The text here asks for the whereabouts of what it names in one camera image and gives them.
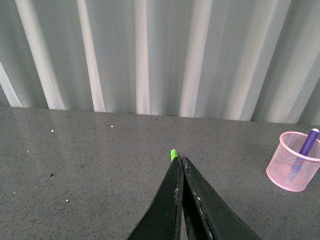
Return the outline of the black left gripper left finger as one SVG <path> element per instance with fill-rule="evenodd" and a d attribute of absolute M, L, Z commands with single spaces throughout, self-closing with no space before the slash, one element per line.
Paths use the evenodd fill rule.
<path fill-rule="evenodd" d="M 129 235 L 129 240 L 179 240 L 181 237 L 184 172 L 175 157 L 148 210 Z"/>

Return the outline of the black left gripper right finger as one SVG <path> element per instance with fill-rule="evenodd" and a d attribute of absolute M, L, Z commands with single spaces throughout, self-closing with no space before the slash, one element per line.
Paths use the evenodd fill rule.
<path fill-rule="evenodd" d="M 182 206 L 189 240 L 260 239 L 224 202 L 187 157 L 182 158 L 182 165 Z"/>

